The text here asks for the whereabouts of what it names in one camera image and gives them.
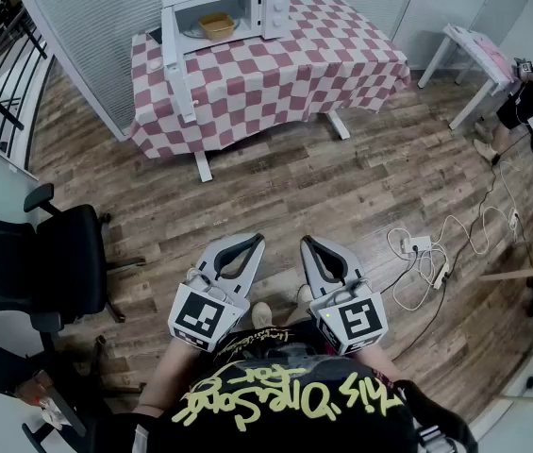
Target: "wooden floor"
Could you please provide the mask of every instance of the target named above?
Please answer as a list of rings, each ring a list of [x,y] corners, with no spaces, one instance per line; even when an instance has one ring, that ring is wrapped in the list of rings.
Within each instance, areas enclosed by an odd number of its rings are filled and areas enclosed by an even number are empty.
[[[56,186],[55,203],[93,204],[113,216],[108,260],[143,255],[148,265],[109,278],[115,303],[127,316],[114,324],[104,311],[67,326],[58,347],[88,366],[98,334],[108,340],[103,380],[135,386],[149,378],[170,341],[167,318],[178,283],[212,240],[260,232],[266,251],[249,298],[264,300],[283,321],[304,283],[300,239],[306,234],[344,244],[362,260],[375,291],[405,268],[386,234],[404,227],[413,236],[438,238],[444,218],[469,225],[491,186],[492,173],[476,154],[474,133],[452,134],[448,119],[474,95],[477,85],[434,77],[424,90],[413,84],[378,114],[340,112],[351,138],[341,142],[321,117],[259,133],[209,156],[213,181],[200,183],[192,156],[148,159],[132,142],[119,143],[97,118],[62,69],[51,71],[38,116],[30,171]],[[523,140],[503,165],[525,225],[533,236],[533,154]],[[508,213],[511,199],[500,176],[486,202]],[[473,420],[515,372],[533,346],[533,319],[525,316],[531,292],[523,281],[478,284],[485,270],[527,263],[525,250],[511,253],[512,232],[496,211],[486,214],[490,251],[465,249],[448,283],[440,315],[398,365],[443,406]],[[400,233],[391,236],[396,246]],[[475,245],[486,245],[481,222]],[[454,260],[465,242],[449,221],[441,243]],[[399,296],[416,305],[425,283]],[[430,291],[415,312],[402,310],[385,292],[390,332],[383,341],[396,357],[429,322],[441,301]]]

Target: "checkered tablecloth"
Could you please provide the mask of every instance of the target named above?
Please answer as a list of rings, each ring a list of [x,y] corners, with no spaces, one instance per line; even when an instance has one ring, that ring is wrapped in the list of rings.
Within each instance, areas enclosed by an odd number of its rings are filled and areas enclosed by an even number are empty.
[[[132,139],[149,158],[223,149],[268,127],[337,108],[379,110],[410,81],[407,58],[342,0],[291,0],[291,35],[223,43],[185,56],[196,122],[172,106],[161,49],[132,43]]]

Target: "white cable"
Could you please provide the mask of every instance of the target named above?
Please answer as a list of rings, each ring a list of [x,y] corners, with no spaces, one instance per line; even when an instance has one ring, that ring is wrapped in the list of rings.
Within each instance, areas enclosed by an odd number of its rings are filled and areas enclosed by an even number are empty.
[[[505,186],[505,189],[508,191],[509,197],[511,198],[511,202],[513,203],[513,208],[509,211],[509,214],[507,216],[500,209],[498,209],[497,207],[486,207],[482,211],[482,214],[481,214],[481,216],[482,216],[482,228],[484,230],[484,236],[486,237],[486,247],[483,250],[478,251],[475,248],[474,242],[472,242],[472,238],[470,237],[469,231],[467,230],[465,225],[462,224],[461,221],[455,215],[448,215],[444,219],[444,223],[442,224],[442,229],[441,229],[441,232],[440,232],[440,236],[438,237],[438,240],[436,242],[432,243],[432,246],[431,246],[431,248],[429,250],[425,250],[423,252],[419,252],[419,251],[410,252],[410,253],[407,254],[406,257],[403,257],[402,255],[400,255],[394,249],[394,247],[392,246],[392,244],[390,242],[390,234],[392,232],[394,232],[394,231],[403,231],[403,232],[405,232],[408,235],[409,238],[412,238],[410,232],[408,230],[404,229],[404,228],[399,228],[399,227],[392,228],[390,231],[388,231],[388,234],[387,234],[387,237],[386,237],[387,240],[388,240],[388,246],[390,247],[390,250],[392,251],[392,253],[396,257],[398,257],[400,260],[410,261],[410,260],[413,260],[413,259],[409,258],[412,253],[415,253],[417,255],[417,257],[414,259],[414,262],[411,264],[410,268],[404,273],[404,275],[407,276],[410,273],[410,271],[413,270],[415,264],[417,262],[419,262],[419,266],[417,268],[417,272],[418,272],[419,276],[421,277],[421,279],[424,280],[427,283],[427,289],[425,290],[424,296],[421,298],[421,300],[419,301],[419,303],[415,307],[407,307],[406,305],[402,304],[398,300],[398,298],[396,297],[396,293],[397,292],[402,292],[403,290],[406,289],[406,287],[409,287],[412,284],[412,282],[410,282],[409,284],[405,285],[400,290],[396,290],[396,287],[398,286],[398,283],[400,283],[400,281],[402,279],[398,280],[398,282],[396,282],[394,284],[394,286],[391,289],[391,295],[392,295],[394,301],[396,302],[396,304],[398,304],[404,310],[408,310],[408,311],[418,310],[423,305],[423,303],[425,302],[425,299],[427,298],[427,295],[429,294],[430,289],[434,285],[434,282],[435,282],[435,279],[436,279],[436,263],[434,262],[434,258],[433,258],[432,254],[435,253],[435,252],[442,253],[444,255],[444,262],[448,263],[448,256],[446,255],[446,250],[441,245],[441,240],[442,240],[442,237],[444,236],[444,229],[446,228],[446,223],[448,222],[448,220],[450,218],[454,219],[458,224],[460,224],[461,228],[463,228],[463,231],[465,232],[465,236],[468,238],[469,243],[472,246],[472,249],[474,250],[474,252],[477,255],[485,255],[489,251],[489,248],[491,246],[491,241],[490,241],[490,238],[489,238],[489,234],[488,234],[488,231],[486,229],[486,212],[488,210],[495,210],[495,211],[499,212],[501,214],[501,216],[503,216],[504,220],[507,222],[507,224],[509,226],[509,229],[511,231],[513,231],[513,240],[514,240],[514,242],[517,241],[517,233],[518,233],[517,221],[513,225],[511,224],[511,217],[513,216],[513,213],[515,212],[517,214],[517,205],[516,205],[516,202],[515,202],[515,198],[513,197],[513,194],[511,193],[507,182],[505,181],[505,176],[503,175],[503,166],[501,166],[501,165],[504,164],[504,163],[506,165],[510,166],[511,168],[513,168],[516,171],[521,171],[521,170],[519,168],[517,168],[516,166],[514,166],[513,164],[511,164],[510,162],[508,162],[508,161],[501,161],[501,163],[499,165],[499,168],[501,170],[501,180],[503,181],[503,185]],[[424,260],[427,260],[429,262],[429,273],[427,275],[424,274],[424,272],[422,271],[422,264],[423,264]]]

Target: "extension cord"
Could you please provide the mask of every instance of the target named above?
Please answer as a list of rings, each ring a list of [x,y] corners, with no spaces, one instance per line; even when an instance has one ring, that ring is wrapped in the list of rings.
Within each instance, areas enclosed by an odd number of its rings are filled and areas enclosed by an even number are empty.
[[[413,248],[417,247],[419,252],[428,252],[432,249],[432,241],[429,238],[429,235],[424,237],[409,237],[405,238],[401,243],[400,247],[404,254],[413,253]]]
[[[442,279],[446,277],[446,274],[451,269],[451,266],[448,264],[448,261],[444,263],[441,270],[438,272],[438,276],[436,277],[436,280],[434,280],[434,285],[432,287],[434,290],[438,290],[440,286],[442,285]]]

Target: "microwave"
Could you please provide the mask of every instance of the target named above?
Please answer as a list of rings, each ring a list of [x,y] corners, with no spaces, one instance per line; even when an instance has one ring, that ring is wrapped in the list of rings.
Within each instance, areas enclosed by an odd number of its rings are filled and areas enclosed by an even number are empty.
[[[290,0],[161,0],[161,3],[163,72],[174,93],[173,105],[185,123],[196,120],[186,82],[185,54],[250,37],[277,39],[289,32]],[[198,22],[216,12],[226,13],[235,28],[230,37],[213,41],[203,35]]]

